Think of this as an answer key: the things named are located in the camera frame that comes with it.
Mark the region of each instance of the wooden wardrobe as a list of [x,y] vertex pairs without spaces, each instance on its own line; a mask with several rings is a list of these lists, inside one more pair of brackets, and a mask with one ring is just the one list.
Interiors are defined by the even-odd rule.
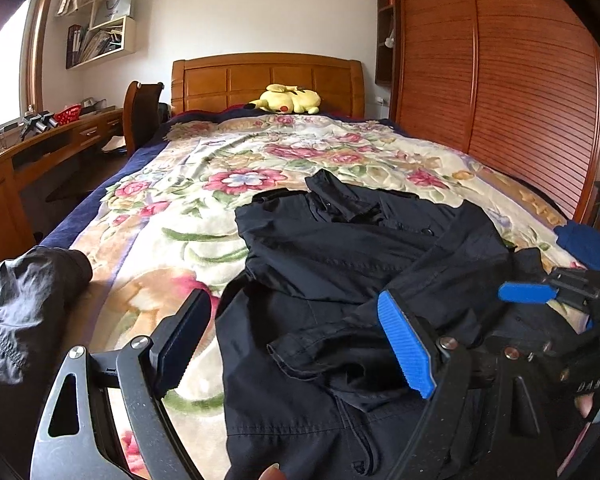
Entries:
[[391,117],[589,219],[600,49],[564,0],[395,0]]

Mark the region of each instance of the blue rubber pad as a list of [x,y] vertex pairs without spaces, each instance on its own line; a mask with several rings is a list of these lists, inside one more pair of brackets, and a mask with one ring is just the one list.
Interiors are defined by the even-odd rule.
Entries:
[[429,399],[436,389],[431,356],[394,298],[386,290],[378,296],[378,319],[408,385],[413,390],[418,390],[423,399]]
[[546,303],[557,295],[557,290],[541,283],[505,282],[498,290],[498,297],[511,303]]

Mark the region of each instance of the silver bolt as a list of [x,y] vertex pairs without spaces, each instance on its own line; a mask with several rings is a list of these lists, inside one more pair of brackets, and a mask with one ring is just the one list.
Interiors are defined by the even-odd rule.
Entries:
[[513,346],[507,346],[504,349],[504,355],[507,359],[511,359],[512,361],[515,361],[516,359],[518,359],[520,357],[520,352],[518,352],[517,348],[513,348]]
[[69,350],[69,358],[77,359],[78,357],[82,357],[84,355],[84,346],[77,345]]
[[144,348],[149,342],[149,338],[145,335],[139,335],[131,340],[131,348],[138,350]]
[[440,338],[440,346],[445,350],[455,350],[458,348],[458,341],[455,338],[450,337],[448,335],[443,335]]

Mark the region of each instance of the pikachu plush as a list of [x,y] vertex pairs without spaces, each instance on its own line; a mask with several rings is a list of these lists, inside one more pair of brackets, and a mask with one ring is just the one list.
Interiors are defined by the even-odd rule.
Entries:
[[317,114],[320,110],[320,96],[313,90],[298,86],[269,85],[260,99],[245,106],[248,110],[260,108],[276,114]]

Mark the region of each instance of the red plastic basket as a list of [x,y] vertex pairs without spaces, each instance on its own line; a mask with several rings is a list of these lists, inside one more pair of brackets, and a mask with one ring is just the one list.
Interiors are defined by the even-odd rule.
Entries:
[[54,115],[54,119],[58,121],[60,124],[69,124],[78,120],[80,116],[80,110],[82,110],[82,105],[73,105],[68,108],[58,112]]

